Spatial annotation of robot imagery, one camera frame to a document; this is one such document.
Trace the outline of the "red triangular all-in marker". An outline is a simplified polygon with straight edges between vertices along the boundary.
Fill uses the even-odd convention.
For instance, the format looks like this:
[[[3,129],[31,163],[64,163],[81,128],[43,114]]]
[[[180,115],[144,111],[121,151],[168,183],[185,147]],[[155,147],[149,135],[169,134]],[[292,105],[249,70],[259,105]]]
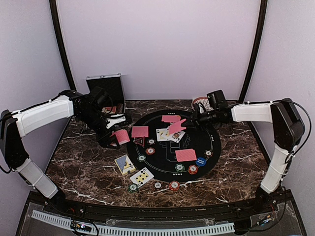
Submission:
[[[136,145],[140,145],[140,146],[144,146],[145,145],[145,137],[141,137],[141,138],[135,138],[133,140],[133,142],[136,144]]]

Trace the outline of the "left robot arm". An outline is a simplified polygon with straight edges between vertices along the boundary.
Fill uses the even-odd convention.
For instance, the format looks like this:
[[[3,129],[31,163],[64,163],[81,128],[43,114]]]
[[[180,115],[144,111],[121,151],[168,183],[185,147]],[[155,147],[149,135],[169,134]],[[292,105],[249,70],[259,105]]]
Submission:
[[[31,186],[50,200],[50,206],[58,214],[69,211],[69,202],[64,200],[64,192],[30,159],[22,138],[29,133],[64,118],[78,117],[96,133],[96,140],[103,148],[119,149],[114,136],[117,125],[131,122],[125,114],[105,114],[102,109],[108,93],[95,87],[88,94],[74,90],[64,90],[46,102],[10,112],[5,110],[0,116],[0,150],[9,168],[7,173],[17,171]]]

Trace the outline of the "red card deck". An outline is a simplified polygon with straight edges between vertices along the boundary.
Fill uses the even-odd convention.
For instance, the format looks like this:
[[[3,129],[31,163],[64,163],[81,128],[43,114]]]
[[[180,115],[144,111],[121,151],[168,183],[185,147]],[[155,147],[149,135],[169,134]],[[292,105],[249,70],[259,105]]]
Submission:
[[[121,130],[117,130],[113,132],[112,136],[115,136],[117,138],[119,145],[123,145],[130,141],[128,132],[125,129],[121,129]]]

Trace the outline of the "dealt red card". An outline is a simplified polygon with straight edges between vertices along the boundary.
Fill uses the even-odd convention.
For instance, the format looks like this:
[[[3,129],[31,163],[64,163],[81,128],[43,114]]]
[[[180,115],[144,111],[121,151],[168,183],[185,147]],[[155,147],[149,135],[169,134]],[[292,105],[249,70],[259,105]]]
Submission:
[[[195,150],[192,148],[176,150],[175,155],[176,155],[176,160],[178,162],[187,162],[187,161],[197,160]]]
[[[148,126],[133,126],[131,130],[132,138],[147,138],[149,136],[149,127]]]
[[[166,123],[176,123],[181,120],[180,115],[162,115],[162,122]]]

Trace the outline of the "black-red 100 chip stack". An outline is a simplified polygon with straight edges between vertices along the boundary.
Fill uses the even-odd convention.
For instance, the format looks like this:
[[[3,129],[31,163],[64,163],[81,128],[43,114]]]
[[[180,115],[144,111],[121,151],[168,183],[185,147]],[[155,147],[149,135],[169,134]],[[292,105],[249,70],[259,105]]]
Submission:
[[[154,188],[155,188],[155,189],[161,189],[161,188],[162,188],[161,182],[155,182],[155,183],[154,183]]]

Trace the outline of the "red card aloft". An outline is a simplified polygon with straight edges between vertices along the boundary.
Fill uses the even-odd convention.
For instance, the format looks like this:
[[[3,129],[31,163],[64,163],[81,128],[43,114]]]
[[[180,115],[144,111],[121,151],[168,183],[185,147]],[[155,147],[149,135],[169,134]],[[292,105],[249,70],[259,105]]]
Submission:
[[[186,119],[182,119],[180,121],[177,121],[173,124],[171,124],[169,126],[169,134],[173,134],[173,133],[176,133],[176,132],[180,132],[182,130],[185,130],[186,127],[182,126],[182,124],[186,121]]]

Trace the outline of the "green poker chip stack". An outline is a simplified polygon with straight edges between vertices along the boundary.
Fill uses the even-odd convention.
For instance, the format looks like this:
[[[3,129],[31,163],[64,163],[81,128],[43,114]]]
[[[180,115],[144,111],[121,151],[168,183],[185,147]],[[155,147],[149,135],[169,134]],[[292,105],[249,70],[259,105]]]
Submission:
[[[130,193],[135,193],[135,192],[137,192],[138,191],[138,185],[137,184],[135,184],[135,183],[132,183],[132,184],[130,184],[129,186],[128,186],[128,192],[130,192]]]

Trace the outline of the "green chips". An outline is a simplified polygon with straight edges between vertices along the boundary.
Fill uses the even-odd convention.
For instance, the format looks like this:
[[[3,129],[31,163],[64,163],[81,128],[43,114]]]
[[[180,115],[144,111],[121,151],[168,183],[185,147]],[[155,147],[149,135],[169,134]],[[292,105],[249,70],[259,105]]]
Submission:
[[[184,170],[185,170],[185,166],[182,164],[182,163],[177,163],[176,165],[175,165],[175,170],[177,171],[177,172],[183,172]]]
[[[139,155],[139,156],[137,157],[137,160],[138,160],[139,162],[144,162],[144,161],[146,160],[146,156],[145,156],[145,155]]]

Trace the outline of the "six of spades card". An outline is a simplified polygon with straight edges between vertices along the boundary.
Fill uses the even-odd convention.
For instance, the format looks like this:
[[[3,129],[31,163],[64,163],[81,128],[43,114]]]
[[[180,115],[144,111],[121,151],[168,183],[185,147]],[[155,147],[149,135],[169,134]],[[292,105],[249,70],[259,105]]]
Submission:
[[[138,187],[143,186],[145,183],[154,178],[154,175],[147,169],[143,168],[136,174],[130,177],[130,180]]]

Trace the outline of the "red chips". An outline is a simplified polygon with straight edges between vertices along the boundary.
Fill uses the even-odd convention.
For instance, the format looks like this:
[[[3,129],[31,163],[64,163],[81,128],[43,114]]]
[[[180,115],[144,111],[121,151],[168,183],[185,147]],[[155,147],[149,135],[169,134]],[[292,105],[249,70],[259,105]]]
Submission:
[[[191,175],[195,175],[198,172],[198,167],[196,165],[190,165],[188,168],[188,172]]]
[[[152,155],[155,153],[155,149],[153,147],[149,147],[146,149],[146,154],[147,155]]]

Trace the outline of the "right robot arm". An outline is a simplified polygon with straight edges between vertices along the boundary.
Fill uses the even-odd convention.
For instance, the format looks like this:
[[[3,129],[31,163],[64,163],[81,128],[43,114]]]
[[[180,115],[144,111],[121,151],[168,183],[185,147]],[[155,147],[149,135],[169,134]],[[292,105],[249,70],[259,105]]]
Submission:
[[[207,94],[207,99],[211,110],[201,112],[194,105],[192,115],[181,126],[203,128],[217,123],[253,123],[270,158],[260,188],[273,193],[310,137],[312,121],[307,110],[290,98],[228,104],[222,90]]]

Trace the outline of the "ace of spades card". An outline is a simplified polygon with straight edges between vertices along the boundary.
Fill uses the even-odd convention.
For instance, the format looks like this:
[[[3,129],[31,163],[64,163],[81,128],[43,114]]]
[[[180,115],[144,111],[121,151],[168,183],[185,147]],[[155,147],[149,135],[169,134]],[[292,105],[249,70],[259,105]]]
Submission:
[[[168,139],[163,136],[163,134],[166,131],[167,131],[167,128],[156,129],[157,141],[158,142],[168,141]]]

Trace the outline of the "red-gold 5 chip stack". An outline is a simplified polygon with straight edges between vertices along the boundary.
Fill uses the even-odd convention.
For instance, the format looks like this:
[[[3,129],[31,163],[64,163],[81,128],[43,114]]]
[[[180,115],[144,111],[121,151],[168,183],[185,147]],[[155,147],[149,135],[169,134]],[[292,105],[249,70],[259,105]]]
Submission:
[[[180,183],[178,181],[172,181],[169,183],[169,189],[172,191],[178,191],[180,188]]]

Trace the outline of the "blue small blind button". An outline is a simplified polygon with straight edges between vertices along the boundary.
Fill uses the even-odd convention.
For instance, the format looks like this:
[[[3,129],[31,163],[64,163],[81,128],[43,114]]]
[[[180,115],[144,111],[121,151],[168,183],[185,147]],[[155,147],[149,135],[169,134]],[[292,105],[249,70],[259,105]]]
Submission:
[[[197,158],[195,163],[196,163],[197,166],[203,167],[203,166],[206,165],[206,159],[204,159],[202,157],[199,157],[199,158]]]

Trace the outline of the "100 chips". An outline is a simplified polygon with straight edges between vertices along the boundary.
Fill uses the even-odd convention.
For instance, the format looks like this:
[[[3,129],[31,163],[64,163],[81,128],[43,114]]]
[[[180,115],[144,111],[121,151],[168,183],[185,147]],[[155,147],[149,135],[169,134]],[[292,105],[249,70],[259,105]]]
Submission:
[[[154,139],[149,139],[148,140],[148,144],[149,145],[154,145],[155,144],[155,140]]]
[[[211,157],[211,156],[213,156],[213,153],[210,150],[205,150],[204,155],[206,157]]]

